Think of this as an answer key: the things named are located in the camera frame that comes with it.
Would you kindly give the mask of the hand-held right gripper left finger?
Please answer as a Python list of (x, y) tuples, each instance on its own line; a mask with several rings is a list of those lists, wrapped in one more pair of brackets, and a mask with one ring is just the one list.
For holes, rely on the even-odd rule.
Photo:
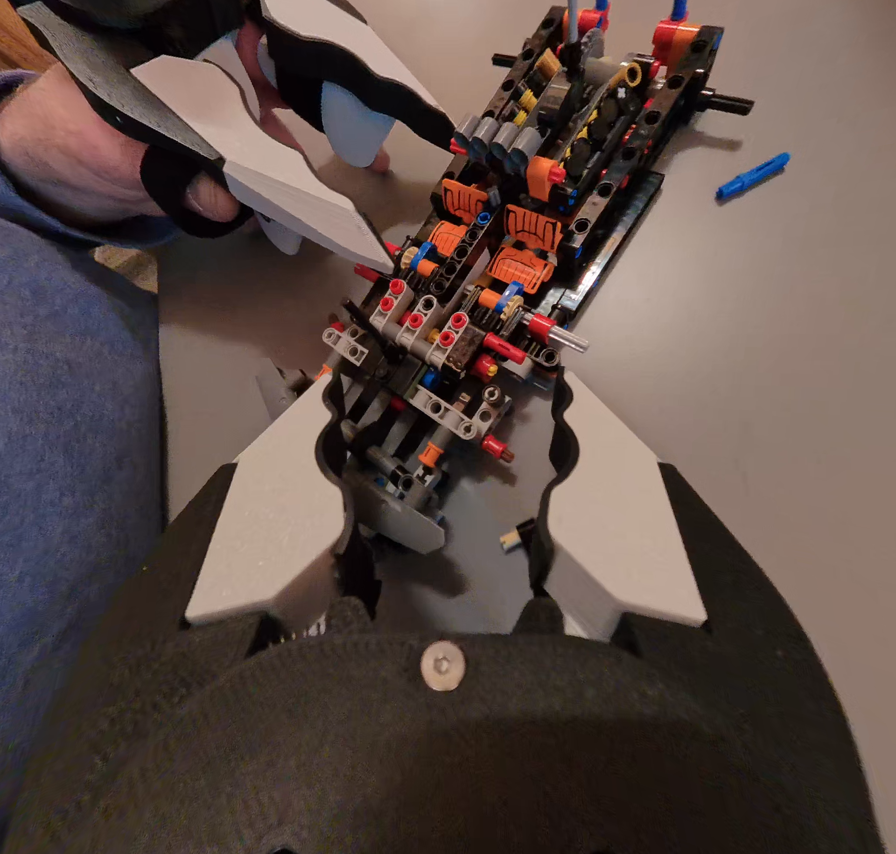
[(190, 624), (267, 614), (303, 632), (339, 596), (375, 616), (382, 584), (342, 479), (342, 394), (340, 374), (323, 372), (233, 463)]

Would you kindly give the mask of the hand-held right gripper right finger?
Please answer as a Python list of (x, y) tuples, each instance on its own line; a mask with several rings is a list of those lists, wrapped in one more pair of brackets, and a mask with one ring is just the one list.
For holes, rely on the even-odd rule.
[(566, 633), (607, 642), (624, 614), (707, 620), (658, 458), (569, 369), (559, 371), (530, 579)]

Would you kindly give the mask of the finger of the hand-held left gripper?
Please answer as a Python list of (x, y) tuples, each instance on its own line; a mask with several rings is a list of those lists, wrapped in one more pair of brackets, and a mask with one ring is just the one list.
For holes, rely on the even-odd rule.
[(393, 269), (384, 242), (353, 201), (328, 188), (305, 156), (271, 138), (238, 82), (217, 64), (152, 56), (140, 42), (85, 31), (39, 1), (18, 8), (99, 116), (149, 146), (147, 191), (183, 231), (215, 237), (186, 214), (188, 171), (204, 171), (246, 210), (378, 273)]
[(319, 129), (314, 88), (333, 84), (375, 113), (448, 151), (454, 121), (379, 35), (347, 2), (258, 0), (276, 86), (291, 109)]

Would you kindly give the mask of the black orange lego car model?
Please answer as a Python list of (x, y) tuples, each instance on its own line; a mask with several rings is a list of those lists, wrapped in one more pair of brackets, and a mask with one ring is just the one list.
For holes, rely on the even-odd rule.
[(344, 405), (342, 479), (359, 533), (399, 507), (435, 532), (433, 495), (454, 440), (511, 462), (495, 428), (511, 407), (499, 383), (512, 367), (554, 376), (590, 292), (649, 205), (668, 141), (701, 111), (745, 116), (754, 102), (707, 87), (723, 28), (696, 23), (674, 0), (647, 52), (606, 55), (610, 0), (553, 7), (507, 68), (487, 108), (454, 124), (453, 159), (426, 222), (393, 269), (344, 300), (347, 321), (323, 333), (335, 370), (361, 402), (385, 399), (371, 429)]

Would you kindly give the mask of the person's left forearm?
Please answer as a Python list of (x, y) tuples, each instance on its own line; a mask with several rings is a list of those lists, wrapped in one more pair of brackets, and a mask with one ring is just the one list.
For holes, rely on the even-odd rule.
[(2, 72), (2, 215), (57, 236), (126, 246), (178, 234), (140, 180), (147, 146), (90, 106), (72, 76)]

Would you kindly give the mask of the blue lego pin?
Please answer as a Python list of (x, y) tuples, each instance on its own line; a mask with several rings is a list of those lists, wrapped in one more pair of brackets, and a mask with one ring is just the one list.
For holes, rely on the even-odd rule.
[(757, 187), (765, 180), (777, 176), (789, 165), (790, 160), (790, 153), (777, 154), (767, 161), (736, 175), (717, 188), (715, 192), (716, 202), (728, 202), (734, 197)]

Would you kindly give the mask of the person's left hand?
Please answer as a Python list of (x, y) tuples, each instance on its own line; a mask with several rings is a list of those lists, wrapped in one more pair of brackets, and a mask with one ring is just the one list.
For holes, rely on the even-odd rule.
[[(258, 63), (262, 35), (256, 23), (246, 20), (235, 44), (259, 100), (261, 127), (305, 154), (275, 113), (285, 109), (285, 102)], [(101, 119), (58, 62), (2, 105), (1, 157), (7, 175), (45, 212), (79, 229), (164, 215), (140, 180), (147, 147)], [(232, 221), (240, 210), (238, 200), (205, 173), (191, 180), (183, 204), (216, 222)]]

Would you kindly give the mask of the person's blue clothing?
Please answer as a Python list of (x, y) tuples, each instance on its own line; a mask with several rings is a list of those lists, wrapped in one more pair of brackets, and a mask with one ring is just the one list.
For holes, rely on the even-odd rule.
[(118, 586), (161, 532), (155, 300), (2, 221), (2, 807)]

